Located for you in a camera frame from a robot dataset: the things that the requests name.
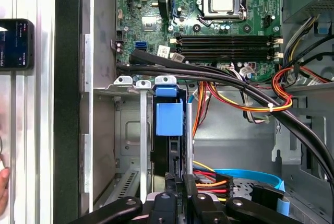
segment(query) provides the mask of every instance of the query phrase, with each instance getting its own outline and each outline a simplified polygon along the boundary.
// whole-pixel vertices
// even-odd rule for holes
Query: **cpu socket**
[[[246,0],[197,0],[198,9],[205,20],[245,20]]]

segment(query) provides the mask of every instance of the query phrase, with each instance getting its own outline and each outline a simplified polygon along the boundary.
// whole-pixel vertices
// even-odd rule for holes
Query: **orange wire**
[[[220,186],[223,184],[226,184],[227,181],[220,181],[220,182],[216,182],[216,183],[211,183],[211,184],[196,184],[196,186],[200,186],[200,187],[211,187],[211,186]]]

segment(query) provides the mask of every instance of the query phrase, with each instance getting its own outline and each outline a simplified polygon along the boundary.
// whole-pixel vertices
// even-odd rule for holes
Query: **screw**
[[[128,202],[126,202],[127,205],[134,205],[136,202],[133,200],[129,200]]]
[[[197,195],[197,198],[199,198],[199,199],[205,199],[206,196],[205,196],[204,194],[198,194],[198,195]]]
[[[163,199],[169,199],[170,196],[169,196],[168,194],[163,194],[163,195],[161,196],[161,198],[163,198]]]
[[[239,200],[239,199],[234,199],[234,200],[233,200],[233,204],[234,204],[234,205],[237,205],[237,206],[240,207],[240,206],[242,206],[243,203],[242,203],[242,201]]]

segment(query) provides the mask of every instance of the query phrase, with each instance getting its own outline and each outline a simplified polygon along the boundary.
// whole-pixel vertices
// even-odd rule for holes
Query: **ram slot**
[[[266,47],[270,39],[268,37],[255,36],[255,37],[222,37],[222,36],[204,36],[204,37],[181,37],[179,40],[180,45],[183,48],[200,48],[203,46],[219,47]]]
[[[249,49],[182,49],[181,54],[185,61],[267,61],[272,53],[268,50]]]

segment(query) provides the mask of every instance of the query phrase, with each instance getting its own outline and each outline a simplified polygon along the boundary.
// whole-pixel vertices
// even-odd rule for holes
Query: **ventilation grille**
[[[306,11],[334,11],[334,0],[317,0],[313,2]]]
[[[132,180],[134,179],[135,175],[136,175],[135,172],[132,172],[132,173],[130,174],[129,179],[127,179],[127,181],[126,181],[126,183],[124,184],[124,187],[123,187],[122,191],[120,192],[120,194],[119,194],[119,196],[118,196],[117,199],[121,199],[121,198],[123,198],[123,197],[125,196],[125,194],[126,194],[128,188],[129,188],[129,186],[131,185]]]

